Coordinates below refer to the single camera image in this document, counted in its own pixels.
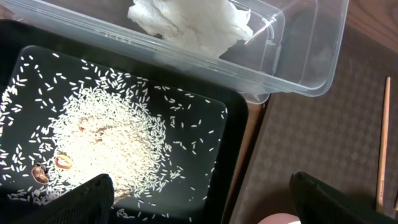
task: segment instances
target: plastic container lid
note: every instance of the plastic container lid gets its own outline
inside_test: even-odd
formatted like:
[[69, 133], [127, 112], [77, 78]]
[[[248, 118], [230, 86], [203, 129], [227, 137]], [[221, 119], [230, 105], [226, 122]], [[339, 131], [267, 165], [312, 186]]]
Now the plastic container lid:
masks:
[[131, 1], [0, 2], [41, 29], [234, 88], [251, 103], [276, 92], [328, 91], [348, 9], [348, 0], [231, 1], [251, 10], [248, 26], [255, 34], [212, 58], [145, 34], [127, 18]]

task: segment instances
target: chopstick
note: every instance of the chopstick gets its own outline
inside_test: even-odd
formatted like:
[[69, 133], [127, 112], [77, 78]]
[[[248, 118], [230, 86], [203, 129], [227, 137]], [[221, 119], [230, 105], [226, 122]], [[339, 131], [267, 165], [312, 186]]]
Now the chopstick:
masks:
[[396, 204], [394, 205], [394, 209], [398, 211], [398, 196], [396, 198]]
[[387, 77], [386, 89], [384, 90], [383, 121], [381, 127], [381, 142], [380, 142], [380, 153], [379, 153], [379, 171], [377, 174], [376, 211], [380, 213], [383, 210], [384, 174], [386, 173], [388, 120], [389, 120], [389, 111], [390, 111], [390, 82], [391, 78]]

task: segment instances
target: brown mat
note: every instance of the brown mat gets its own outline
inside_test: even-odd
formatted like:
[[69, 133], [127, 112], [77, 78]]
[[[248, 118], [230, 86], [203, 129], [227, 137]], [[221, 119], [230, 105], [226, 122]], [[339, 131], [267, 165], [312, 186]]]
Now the brown mat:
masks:
[[398, 55], [346, 28], [331, 90], [270, 98], [231, 223], [294, 214], [288, 184], [304, 171], [374, 208], [385, 77], [391, 76], [384, 213], [398, 193]]

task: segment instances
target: white tissue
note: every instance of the white tissue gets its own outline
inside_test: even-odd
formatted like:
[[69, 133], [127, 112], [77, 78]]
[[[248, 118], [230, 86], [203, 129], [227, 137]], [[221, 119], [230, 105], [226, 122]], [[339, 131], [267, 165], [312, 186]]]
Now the white tissue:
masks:
[[148, 34], [195, 52], [219, 57], [238, 40], [249, 40], [250, 11], [228, 0], [134, 0], [128, 18]]

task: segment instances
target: pile of rice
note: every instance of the pile of rice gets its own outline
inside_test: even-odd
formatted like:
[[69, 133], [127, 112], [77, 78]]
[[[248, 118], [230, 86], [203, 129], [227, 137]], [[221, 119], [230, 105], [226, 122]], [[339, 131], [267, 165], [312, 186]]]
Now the pile of rice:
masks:
[[[49, 160], [50, 196], [59, 197], [103, 173], [112, 178], [115, 197], [162, 190], [170, 173], [160, 173], [160, 163], [169, 159], [171, 146], [165, 143], [160, 117], [151, 116], [141, 103], [101, 88], [80, 88], [63, 110], [49, 126], [54, 156], [66, 154], [73, 167], [58, 170]], [[179, 172], [170, 175], [175, 178]]]

